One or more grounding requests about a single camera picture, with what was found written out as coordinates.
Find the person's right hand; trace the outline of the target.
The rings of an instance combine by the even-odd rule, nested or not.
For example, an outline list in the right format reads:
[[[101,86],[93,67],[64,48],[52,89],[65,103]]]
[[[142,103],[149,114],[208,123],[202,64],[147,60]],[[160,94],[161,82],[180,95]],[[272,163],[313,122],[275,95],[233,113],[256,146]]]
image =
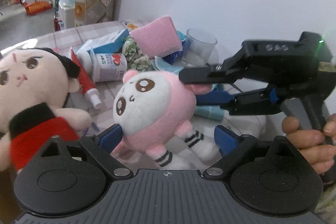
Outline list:
[[[298,128],[299,121],[295,117],[286,117],[282,122],[282,131],[313,169],[318,174],[327,172],[335,162],[335,146],[321,143],[327,136],[335,140],[335,114],[329,116],[322,131]]]

